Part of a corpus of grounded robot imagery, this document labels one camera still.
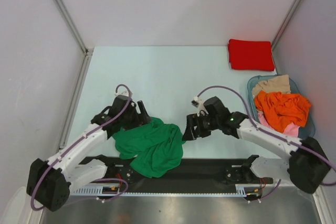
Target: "metal floor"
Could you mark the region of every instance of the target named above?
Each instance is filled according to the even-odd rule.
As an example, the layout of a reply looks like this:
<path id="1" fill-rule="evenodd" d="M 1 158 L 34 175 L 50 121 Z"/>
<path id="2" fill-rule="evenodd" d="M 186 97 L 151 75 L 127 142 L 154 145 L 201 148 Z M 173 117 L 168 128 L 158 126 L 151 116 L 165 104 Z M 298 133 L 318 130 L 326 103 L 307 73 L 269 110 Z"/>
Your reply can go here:
<path id="1" fill-rule="evenodd" d="M 47 212 L 47 224 L 315 224 L 321 223 L 311 195 L 293 187 L 248 204 L 242 198 L 121 197 L 102 204 L 81 201 L 57 212 Z"/>

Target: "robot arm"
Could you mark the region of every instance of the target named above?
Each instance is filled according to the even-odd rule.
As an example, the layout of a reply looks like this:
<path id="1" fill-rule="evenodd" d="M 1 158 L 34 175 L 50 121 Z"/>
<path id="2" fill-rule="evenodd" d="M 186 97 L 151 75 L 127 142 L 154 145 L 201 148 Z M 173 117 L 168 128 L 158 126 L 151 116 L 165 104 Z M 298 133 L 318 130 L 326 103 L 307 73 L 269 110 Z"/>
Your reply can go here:
<path id="1" fill-rule="evenodd" d="M 113 122 L 108 123 L 120 113 L 127 102 L 129 105 L 125 111 Z M 128 93 L 118 95 L 113 105 L 106 107 L 101 113 L 97 114 L 73 144 L 46 161 L 36 159 L 30 166 L 27 193 L 30 196 L 33 195 L 38 181 L 49 169 L 38 187 L 35 200 L 49 210 L 56 211 L 68 200 L 71 192 L 96 179 L 103 178 L 107 166 L 102 161 L 93 159 L 86 165 L 78 165 L 91 150 L 104 143 L 121 128 L 130 130 L 151 122 L 142 101 L 138 102 L 138 106 L 140 113 L 136 111 L 136 104 L 128 97 Z"/>
<path id="2" fill-rule="evenodd" d="M 192 104 L 198 108 L 198 113 L 187 116 L 183 140 L 207 137 L 211 135 L 212 130 L 218 129 L 226 135 L 253 142 L 281 158 L 251 156 L 249 168 L 257 177 L 290 180 L 299 189 L 312 194 L 330 170 L 330 167 L 316 156 L 288 144 L 293 142 L 296 145 L 302 145 L 327 158 L 317 140 L 312 137 L 302 140 L 298 137 L 286 136 L 251 121 L 243 113 L 230 113 L 218 97 L 212 97 L 205 102 L 196 97 Z"/>

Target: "metal frame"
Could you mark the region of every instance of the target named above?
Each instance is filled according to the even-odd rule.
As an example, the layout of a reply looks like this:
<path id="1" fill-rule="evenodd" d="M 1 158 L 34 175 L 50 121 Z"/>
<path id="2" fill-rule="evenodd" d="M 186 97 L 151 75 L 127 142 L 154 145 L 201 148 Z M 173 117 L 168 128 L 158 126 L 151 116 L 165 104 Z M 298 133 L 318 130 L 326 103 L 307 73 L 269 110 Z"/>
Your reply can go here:
<path id="1" fill-rule="evenodd" d="M 69 109 L 68 109 L 68 113 L 67 116 L 65 118 L 65 122 L 62 128 L 62 133 L 61 133 L 61 137 L 60 137 L 60 145 L 59 148 L 63 148 L 66 146 L 67 143 L 67 138 L 69 136 L 70 133 L 70 129 L 72 126 L 72 122 L 74 120 L 74 116 L 75 116 L 75 111 L 79 102 L 79 98 L 80 98 L 80 94 L 81 94 L 81 90 L 85 81 L 85 77 L 89 68 L 89 64 L 90 64 L 90 60 L 92 57 L 92 53 L 93 53 L 93 49 L 87 49 L 87 47 L 85 46 L 85 43 L 83 42 L 79 31 L 74 23 L 74 21 L 72 20 L 69 12 L 67 11 L 67 8 L 65 7 L 64 3 L 62 0 L 54 0 L 58 10 L 60 11 L 62 17 L 64 18 L 65 23 L 67 24 L 71 34 L 73 35 L 78 47 L 80 48 L 80 50 L 82 51 L 84 58 L 83 58 L 83 62 L 81 64 L 81 68 L 77 77 L 77 82 L 76 82 L 76 86 L 74 88 L 73 94 L 72 94 L 72 98 L 71 98 L 71 103 L 69 105 Z M 290 23 L 292 17 L 294 16 L 296 10 L 298 9 L 300 3 L 302 2 L 302 0 L 294 0 L 292 5 L 290 6 L 288 13 L 285 17 L 285 19 L 283 20 L 274 40 L 272 41 L 272 50 L 275 49 L 275 47 L 277 46 L 280 38 L 282 37 L 284 31 L 286 30 L 288 24 Z M 333 220 L 333 215 L 330 211 L 330 208 L 328 206 L 328 202 L 326 200 L 323 188 L 319 187 L 318 190 L 316 191 L 316 193 L 313 195 L 314 196 L 314 200 L 316 203 L 316 207 L 318 209 L 318 213 L 321 219 L 322 224 L 330 224 L 330 223 L 334 223 Z"/>

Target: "orange cloth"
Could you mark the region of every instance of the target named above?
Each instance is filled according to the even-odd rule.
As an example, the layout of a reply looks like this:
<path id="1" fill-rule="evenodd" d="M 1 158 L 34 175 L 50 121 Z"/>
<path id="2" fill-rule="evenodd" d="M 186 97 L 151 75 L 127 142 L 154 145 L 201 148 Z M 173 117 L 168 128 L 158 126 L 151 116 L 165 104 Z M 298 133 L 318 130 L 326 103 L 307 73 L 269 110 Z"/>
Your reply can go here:
<path id="1" fill-rule="evenodd" d="M 255 97 L 254 103 L 257 110 L 264 112 L 269 125 L 281 133 L 290 123 L 304 127 L 311 107 L 300 94 L 266 93 L 263 90 Z"/>

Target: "beige cloth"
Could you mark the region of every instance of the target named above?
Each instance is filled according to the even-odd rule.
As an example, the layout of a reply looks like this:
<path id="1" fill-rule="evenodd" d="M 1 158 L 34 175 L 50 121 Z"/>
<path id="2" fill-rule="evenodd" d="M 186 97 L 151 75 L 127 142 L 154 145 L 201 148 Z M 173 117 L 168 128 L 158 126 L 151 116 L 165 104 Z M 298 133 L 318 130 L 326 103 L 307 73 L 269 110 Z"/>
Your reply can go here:
<path id="1" fill-rule="evenodd" d="M 276 76 L 268 81 L 259 81 L 252 89 L 252 95 L 257 96 L 261 90 L 266 93 L 281 92 L 283 94 L 290 94 L 289 76 Z"/>

